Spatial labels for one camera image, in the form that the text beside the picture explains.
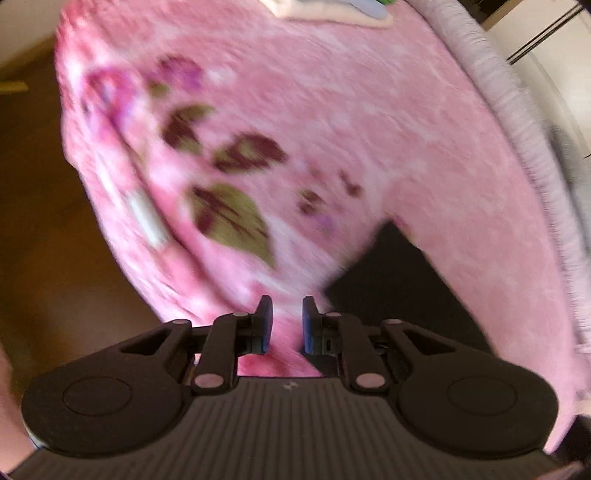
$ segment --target pink blanket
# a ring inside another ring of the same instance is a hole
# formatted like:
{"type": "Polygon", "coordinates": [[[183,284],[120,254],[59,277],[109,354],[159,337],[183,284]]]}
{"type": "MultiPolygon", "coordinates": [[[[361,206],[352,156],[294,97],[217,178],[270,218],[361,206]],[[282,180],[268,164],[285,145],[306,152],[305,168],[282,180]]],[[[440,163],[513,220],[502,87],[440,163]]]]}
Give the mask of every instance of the pink blanket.
{"type": "Polygon", "coordinates": [[[388,8],[394,25],[369,30],[279,21],[258,0],[76,0],[56,50],[66,154],[163,320],[272,295],[271,353],[243,374],[317,374],[296,353],[301,299],[322,304],[393,219],[496,353],[555,388],[551,448],[586,384],[540,197],[429,24],[388,8]],[[151,232],[131,206],[144,195],[165,225],[151,232]]]}

